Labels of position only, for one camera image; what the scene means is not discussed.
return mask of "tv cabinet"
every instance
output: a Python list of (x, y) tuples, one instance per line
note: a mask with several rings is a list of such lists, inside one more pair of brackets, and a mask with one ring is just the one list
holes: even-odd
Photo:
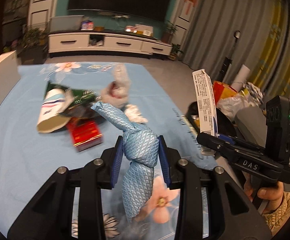
[[(101, 46), (91, 46), (90, 40), (96, 39), (103, 41)], [(94, 54), (102, 54), (107, 52), (134, 53), (143, 55), (161, 55), (168, 56), (171, 52), (170, 44), (156, 41), (152, 37), (146, 37), (128, 32), (105, 30), (96, 31), (67, 31), (49, 34), (49, 54), (50, 57), (56, 56), (60, 52), (71, 52), (71, 54), (86, 54), (94, 52)]]

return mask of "blue cloth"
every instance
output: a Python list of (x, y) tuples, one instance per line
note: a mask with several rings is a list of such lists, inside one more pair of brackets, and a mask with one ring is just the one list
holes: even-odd
[[(114, 147), (117, 137), (122, 135), (122, 131), (109, 122), (97, 120), (104, 142), (78, 153), (69, 139), (67, 130), (50, 134), (37, 133), (36, 124), (48, 78), (72, 88), (93, 89), (96, 92), (100, 92), (113, 81), (109, 63), (80, 64), (80, 68), (72, 69), (68, 73), (55, 73), (58, 68), (55, 64), (20, 66), (21, 80), (0, 106), (0, 231), (5, 236), (28, 201), (58, 167), (66, 166), (70, 170), (81, 168), (91, 160), (99, 158), (103, 150)], [(214, 158), (200, 155), (200, 146), (192, 137), (187, 125), (180, 119), (179, 109), (146, 69), (135, 64), (126, 64), (126, 68), (132, 81), (129, 103), (139, 107), (142, 115), (149, 120), (148, 127), (157, 135), (163, 135), (168, 147), (177, 149), (182, 157), (186, 157), (197, 166), (206, 169), (215, 167)], [(121, 185), (129, 163), (130, 161), (123, 158), (115, 188), (101, 192), (103, 212), (119, 219), (118, 229), (123, 236), (127, 234), (128, 224), (123, 208)], [(154, 168), (154, 178), (161, 174), (158, 161)], [(77, 204), (76, 195), (74, 218), (77, 217)], [(146, 239), (173, 239), (178, 197), (170, 204), (168, 222), (154, 223), (151, 214), (144, 220), (148, 222), (144, 225), (148, 226)]]
[(130, 122), (120, 109), (110, 104), (97, 102), (92, 109), (124, 132), (124, 154), (132, 162), (123, 178), (122, 197), (127, 221), (131, 222), (152, 195), (157, 135), (144, 124)]

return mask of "wall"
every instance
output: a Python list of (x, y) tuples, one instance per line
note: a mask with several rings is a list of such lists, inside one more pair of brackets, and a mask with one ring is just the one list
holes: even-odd
[[(92, 11), (68, 11), (67, 5), (69, 0), (57, 0), (55, 16), (65, 16), (65, 15), (86, 15), (90, 19), (93, 20), (95, 26), (104, 26), (106, 29), (113, 29), (113, 30), (121, 30), (122, 27), (125, 25), (135, 25), (135, 24), (143, 24), (143, 25), (150, 25), (154, 27), (154, 37), (161, 38), (163, 32), (163, 25), (164, 23), (145, 19), (141, 17), (131, 17), (128, 19), (128, 22), (125, 19), (116, 22), (110, 16), (98, 15)], [(175, 5), (176, 0), (171, 0), (167, 13), (166, 13), (166, 20), (169, 20), (173, 13), (173, 8)]]

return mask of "metal screw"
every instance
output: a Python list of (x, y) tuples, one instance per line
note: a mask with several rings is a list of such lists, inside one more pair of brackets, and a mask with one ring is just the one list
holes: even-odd
[(223, 174), (224, 173), (224, 169), (220, 166), (217, 166), (215, 168), (215, 172), (218, 173), (218, 174)]
[(188, 161), (185, 159), (180, 159), (180, 160), (178, 160), (178, 163), (179, 163), (179, 165), (186, 166), (188, 164)]
[(103, 160), (102, 160), (102, 159), (95, 159), (95, 160), (93, 161), (93, 163), (94, 163), (95, 165), (99, 166), (99, 165), (102, 165), (102, 164), (103, 164)]
[(64, 173), (66, 172), (66, 167), (59, 167), (59, 168), (57, 169), (57, 172), (58, 172), (59, 174), (64, 174)]

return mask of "human hand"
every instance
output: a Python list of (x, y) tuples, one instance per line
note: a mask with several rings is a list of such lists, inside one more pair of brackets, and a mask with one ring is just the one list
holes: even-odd
[[(247, 180), (244, 184), (244, 192), (250, 201), (253, 201), (252, 194), (254, 189), (251, 185), (251, 175), (247, 174)], [(284, 185), (282, 182), (277, 182), (275, 187), (263, 187), (257, 192), (257, 196), (261, 199), (269, 200), (263, 214), (273, 213), (282, 203), (284, 193)]]

